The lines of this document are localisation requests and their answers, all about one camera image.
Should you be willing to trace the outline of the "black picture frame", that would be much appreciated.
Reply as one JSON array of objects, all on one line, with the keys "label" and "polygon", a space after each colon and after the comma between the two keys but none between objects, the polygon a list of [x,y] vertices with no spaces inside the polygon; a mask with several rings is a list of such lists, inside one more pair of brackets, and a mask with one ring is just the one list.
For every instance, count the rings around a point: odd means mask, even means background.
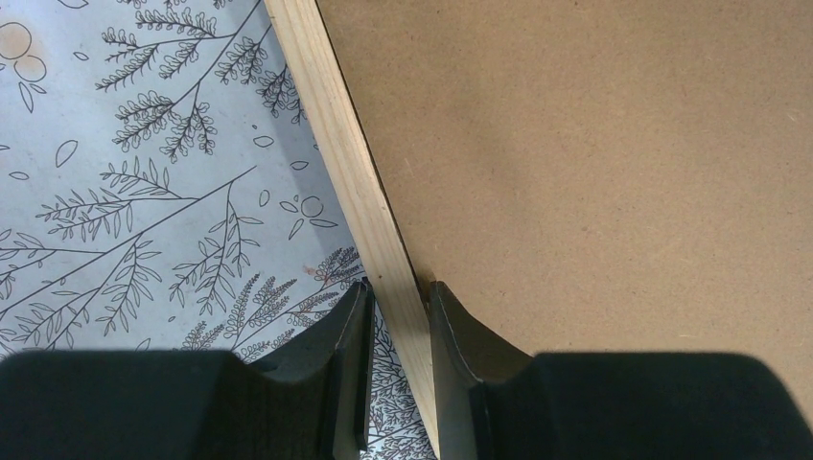
[{"label": "black picture frame", "polygon": [[811,457],[810,2],[267,11],[439,457],[433,281],[492,459]]}]

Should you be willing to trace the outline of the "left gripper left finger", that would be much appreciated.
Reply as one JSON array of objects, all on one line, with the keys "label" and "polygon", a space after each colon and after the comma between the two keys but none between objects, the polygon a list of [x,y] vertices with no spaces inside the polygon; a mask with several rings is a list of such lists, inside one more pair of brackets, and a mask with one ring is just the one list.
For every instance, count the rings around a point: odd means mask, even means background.
[{"label": "left gripper left finger", "polygon": [[250,366],[270,384],[262,404],[270,459],[358,459],[368,448],[375,295],[351,285],[326,316]]}]

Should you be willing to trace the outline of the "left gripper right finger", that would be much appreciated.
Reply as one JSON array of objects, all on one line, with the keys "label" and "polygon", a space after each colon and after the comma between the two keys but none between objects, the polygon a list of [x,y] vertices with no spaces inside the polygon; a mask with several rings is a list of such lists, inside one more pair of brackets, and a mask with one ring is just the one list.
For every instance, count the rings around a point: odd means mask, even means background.
[{"label": "left gripper right finger", "polygon": [[430,283],[432,373],[442,459],[492,459],[488,386],[532,360],[473,317],[441,281]]}]

